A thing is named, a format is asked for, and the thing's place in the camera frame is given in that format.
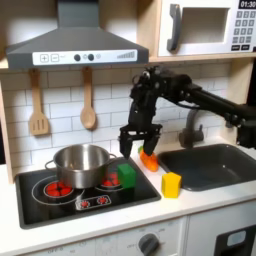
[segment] gray range hood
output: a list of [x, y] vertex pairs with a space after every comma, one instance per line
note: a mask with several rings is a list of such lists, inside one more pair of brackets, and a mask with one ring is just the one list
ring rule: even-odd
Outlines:
[[58, 0], [58, 28], [6, 50], [10, 69], [148, 63], [148, 49], [99, 27], [98, 0]]

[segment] faucet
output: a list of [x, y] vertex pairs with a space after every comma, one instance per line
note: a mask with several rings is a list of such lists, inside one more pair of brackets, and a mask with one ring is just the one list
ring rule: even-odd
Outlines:
[[188, 113], [186, 128], [179, 134], [179, 142], [183, 148], [192, 149], [194, 142], [204, 140], [203, 125], [194, 130], [195, 117], [200, 110], [191, 109]]

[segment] yellow block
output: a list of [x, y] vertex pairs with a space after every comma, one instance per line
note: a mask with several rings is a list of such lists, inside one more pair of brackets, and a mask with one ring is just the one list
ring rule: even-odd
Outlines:
[[181, 176], [169, 172], [162, 176], [162, 193], [166, 198], [177, 198], [180, 192]]

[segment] wooden utensil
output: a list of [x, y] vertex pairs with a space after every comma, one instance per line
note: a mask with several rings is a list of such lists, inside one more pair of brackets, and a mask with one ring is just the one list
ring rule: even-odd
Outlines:
[[83, 68], [84, 77], [84, 108], [80, 119], [86, 129], [93, 129], [96, 123], [96, 114], [92, 108], [92, 70]]
[[29, 120], [29, 129], [33, 135], [47, 134], [49, 132], [49, 123], [46, 116], [42, 113], [41, 96], [39, 88], [40, 72], [37, 69], [29, 71], [32, 86], [32, 98], [34, 112]]

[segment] pot handle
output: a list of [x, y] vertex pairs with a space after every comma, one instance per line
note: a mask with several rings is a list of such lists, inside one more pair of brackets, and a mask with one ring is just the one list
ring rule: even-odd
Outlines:
[[51, 161], [47, 162], [47, 163], [45, 164], [45, 166], [44, 166], [44, 167], [45, 167], [45, 169], [46, 169], [46, 170], [48, 170], [48, 171], [52, 171], [52, 169], [51, 169], [51, 168], [48, 168], [48, 167], [47, 167], [47, 165], [48, 165], [48, 164], [50, 164], [50, 163], [53, 163], [53, 160], [51, 160]]
[[110, 158], [110, 159], [109, 159], [109, 161], [108, 161], [108, 163], [107, 163], [108, 165], [111, 164], [111, 163], [115, 160], [115, 158], [117, 158], [117, 156], [116, 156], [115, 154], [109, 153], [109, 155], [110, 155], [110, 156], [113, 156], [114, 158]]

